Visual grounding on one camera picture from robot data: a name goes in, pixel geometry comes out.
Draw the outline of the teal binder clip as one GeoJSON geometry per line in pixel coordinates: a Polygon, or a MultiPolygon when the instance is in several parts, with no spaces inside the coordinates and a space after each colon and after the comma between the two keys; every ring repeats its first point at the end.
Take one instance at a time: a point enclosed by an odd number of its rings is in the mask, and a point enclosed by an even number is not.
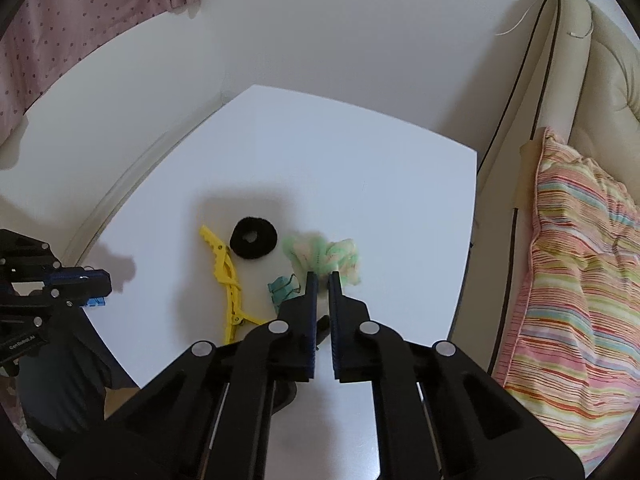
{"type": "Polygon", "coordinates": [[[274,310],[279,313],[282,304],[289,299],[298,297],[302,286],[295,274],[290,276],[279,276],[268,284],[268,292],[274,310]]]}

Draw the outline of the green fluffy scrunchie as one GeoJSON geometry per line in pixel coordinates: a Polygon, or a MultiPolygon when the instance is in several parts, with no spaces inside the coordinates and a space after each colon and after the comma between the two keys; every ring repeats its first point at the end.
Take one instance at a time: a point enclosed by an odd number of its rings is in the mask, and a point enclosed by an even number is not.
{"type": "Polygon", "coordinates": [[[331,242],[320,233],[294,233],[285,237],[282,250],[299,280],[308,272],[314,272],[320,280],[337,272],[342,285],[361,283],[360,252],[351,238],[331,242]]]}

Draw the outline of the black Y-shaped plastic pipe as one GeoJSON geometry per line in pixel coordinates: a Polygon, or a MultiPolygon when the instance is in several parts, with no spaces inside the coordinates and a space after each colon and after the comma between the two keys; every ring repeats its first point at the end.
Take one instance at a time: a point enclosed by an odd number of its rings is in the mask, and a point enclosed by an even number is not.
{"type": "MultiPolygon", "coordinates": [[[[319,349],[320,344],[329,336],[330,318],[329,315],[323,315],[319,318],[316,328],[316,348],[319,349]]],[[[289,406],[297,396],[296,382],[276,382],[274,386],[273,404],[271,414],[277,414],[284,408],[289,406]]]]}

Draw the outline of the yellow plastic hair clip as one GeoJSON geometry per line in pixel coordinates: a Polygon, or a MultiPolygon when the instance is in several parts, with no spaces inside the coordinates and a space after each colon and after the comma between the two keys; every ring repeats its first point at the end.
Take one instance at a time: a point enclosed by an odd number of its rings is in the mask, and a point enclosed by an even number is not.
{"type": "Polygon", "coordinates": [[[266,321],[255,318],[253,315],[244,311],[242,287],[227,244],[207,226],[200,226],[198,232],[213,253],[213,276],[226,292],[224,344],[233,344],[235,342],[236,331],[241,325],[250,323],[255,326],[261,326],[265,324],[266,321]]]}

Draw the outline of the black hair scrunchie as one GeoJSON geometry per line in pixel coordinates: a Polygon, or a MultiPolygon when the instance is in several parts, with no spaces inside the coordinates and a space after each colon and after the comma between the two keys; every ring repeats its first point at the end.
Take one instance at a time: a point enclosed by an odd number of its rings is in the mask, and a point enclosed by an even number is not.
{"type": "Polygon", "coordinates": [[[278,244],[278,232],[264,218],[245,217],[234,227],[229,246],[245,260],[257,260],[269,255],[278,244]]]}

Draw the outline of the pink striped quilt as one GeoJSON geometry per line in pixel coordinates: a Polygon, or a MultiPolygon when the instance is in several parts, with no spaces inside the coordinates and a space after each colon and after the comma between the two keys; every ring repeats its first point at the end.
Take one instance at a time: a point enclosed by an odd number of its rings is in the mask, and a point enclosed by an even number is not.
{"type": "Polygon", "coordinates": [[[494,377],[593,472],[639,406],[639,207],[551,130],[521,155],[532,238],[494,377]]]}

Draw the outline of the pink dotted curtain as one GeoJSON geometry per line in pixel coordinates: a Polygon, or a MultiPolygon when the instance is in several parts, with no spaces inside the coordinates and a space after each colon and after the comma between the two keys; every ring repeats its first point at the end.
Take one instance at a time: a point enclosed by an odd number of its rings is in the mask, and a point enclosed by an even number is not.
{"type": "Polygon", "coordinates": [[[1,38],[1,139],[58,78],[149,18],[198,0],[25,0],[1,38]]]}

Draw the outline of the beige padded headboard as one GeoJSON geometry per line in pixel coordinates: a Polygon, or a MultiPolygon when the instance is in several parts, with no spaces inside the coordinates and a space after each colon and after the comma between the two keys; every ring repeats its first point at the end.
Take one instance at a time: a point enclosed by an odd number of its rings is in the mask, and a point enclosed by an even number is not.
{"type": "Polygon", "coordinates": [[[546,130],[639,195],[639,50],[588,0],[544,0],[480,162],[450,338],[488,372],[497,367],[527,272],[535,144],[546,130]]]}

